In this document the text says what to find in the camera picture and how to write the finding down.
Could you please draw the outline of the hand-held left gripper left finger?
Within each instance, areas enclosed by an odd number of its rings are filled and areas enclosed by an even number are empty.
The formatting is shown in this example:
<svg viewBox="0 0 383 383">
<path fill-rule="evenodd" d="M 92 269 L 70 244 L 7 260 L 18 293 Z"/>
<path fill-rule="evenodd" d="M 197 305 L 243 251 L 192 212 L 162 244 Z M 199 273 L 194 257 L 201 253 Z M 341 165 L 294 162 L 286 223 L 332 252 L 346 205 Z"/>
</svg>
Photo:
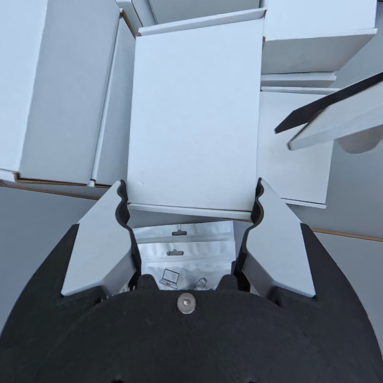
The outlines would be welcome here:
<svg viewBox="0 0 383 383">
<path fill-rule="evenodd" d="M 133 289 L 141 256 L 129 219 L 126 183 L 118 180 L 79 221 L 63 296 L 98 286 L 107 297 Z"/>
</svg>

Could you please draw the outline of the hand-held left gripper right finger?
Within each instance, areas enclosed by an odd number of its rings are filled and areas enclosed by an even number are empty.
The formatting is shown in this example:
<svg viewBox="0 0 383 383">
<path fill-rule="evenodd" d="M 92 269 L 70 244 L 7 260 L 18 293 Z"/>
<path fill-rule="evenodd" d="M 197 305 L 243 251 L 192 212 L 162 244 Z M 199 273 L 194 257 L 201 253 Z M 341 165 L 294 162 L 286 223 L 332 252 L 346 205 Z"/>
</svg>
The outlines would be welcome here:
<svg viewBox="0 0 383 383">
<path fill-rule="evenodd" d="M 265 179 L 259 178 L 251 212 L 234 267 L 261 297 L 278 287 L 304 297 L 316 295 L 301 221 Z"/>
</svg>

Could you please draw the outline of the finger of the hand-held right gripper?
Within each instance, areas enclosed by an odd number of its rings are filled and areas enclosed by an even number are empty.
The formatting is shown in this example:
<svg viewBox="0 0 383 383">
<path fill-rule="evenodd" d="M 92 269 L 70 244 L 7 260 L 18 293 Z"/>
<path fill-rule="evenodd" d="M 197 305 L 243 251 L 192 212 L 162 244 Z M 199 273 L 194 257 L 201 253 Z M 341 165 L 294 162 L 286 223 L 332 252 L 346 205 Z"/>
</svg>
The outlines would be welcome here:
<svg viewBox="0 0 383 383">
<path fill-rule="evenodd" d="M 380 72 L 331 93 L 319 100 L 304 105 L 301 108 L 295 109 L 282 122 L 280 122 L 280 124 L 275 128 L 275 133 L 279 134 L 294 127 L 307 124 L 327 107 L 361 93 L 374 85 L 381 83 L 382 81 L 383 73 Z"/>
<path fill-rule="evenodd" d="M 383 91 L 364 90 L 325 108 L 288 142 L 288 148 L 304 149 L 381 127 L 382 123 Z"/>
</svg>

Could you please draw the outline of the white cardboard box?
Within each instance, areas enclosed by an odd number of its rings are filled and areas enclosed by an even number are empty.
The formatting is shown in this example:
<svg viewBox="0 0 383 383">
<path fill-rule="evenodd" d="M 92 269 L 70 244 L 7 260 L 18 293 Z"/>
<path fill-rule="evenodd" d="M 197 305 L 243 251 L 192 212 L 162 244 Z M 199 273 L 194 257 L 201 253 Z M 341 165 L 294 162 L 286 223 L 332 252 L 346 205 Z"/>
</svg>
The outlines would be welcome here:
<svg viewBox="0 0 383 383">
<path fill-rule="evenodd" d="M 139 29 L 130 208 L 250 219 L 265 14 L 257 8 Z"/>
</svg>

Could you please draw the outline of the stack of white boxes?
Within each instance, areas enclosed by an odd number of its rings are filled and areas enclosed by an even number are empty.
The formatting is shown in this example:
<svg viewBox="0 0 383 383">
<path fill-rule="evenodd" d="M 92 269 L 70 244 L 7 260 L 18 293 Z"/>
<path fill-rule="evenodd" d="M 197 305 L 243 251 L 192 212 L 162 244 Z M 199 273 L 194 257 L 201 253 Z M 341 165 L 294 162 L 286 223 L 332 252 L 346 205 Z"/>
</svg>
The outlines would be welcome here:
<svg viewBox="0 0 383 383">
<path fill-rule="evenodd" d="M 127 186 L 136 38 L 164 23 L 265 8 L 257 171 L 289 203 L 323 206 L 332 144 L 294 155 L 292 108 L 331 89 L 334 74 L 376 35 L 377 1 L 1 1 L 1 180 Z"/>
</svg>

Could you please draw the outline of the clear plastic zip bag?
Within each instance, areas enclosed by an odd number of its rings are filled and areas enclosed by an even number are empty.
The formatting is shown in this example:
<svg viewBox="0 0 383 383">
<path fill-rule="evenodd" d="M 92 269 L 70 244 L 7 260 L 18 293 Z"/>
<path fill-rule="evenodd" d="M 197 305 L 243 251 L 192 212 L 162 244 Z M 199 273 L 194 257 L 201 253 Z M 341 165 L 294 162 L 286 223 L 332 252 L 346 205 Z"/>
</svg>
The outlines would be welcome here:
<svg viewBox="0 0 383 383">
<path fill-rule="evenodd" d="M 160 290 L 215 290 L 232 273 L 234 240 L 144 243 L 138 245 L 142 275 L 151 275 Z"/>
<path fill-rule="evenodd" d="M 232 221 L 173 224 L 133 229 L 138 245 L 154 245 L 163 252 L 187 252 L 188 246 L 221 246 L 235 251 Z"/>
</svg>

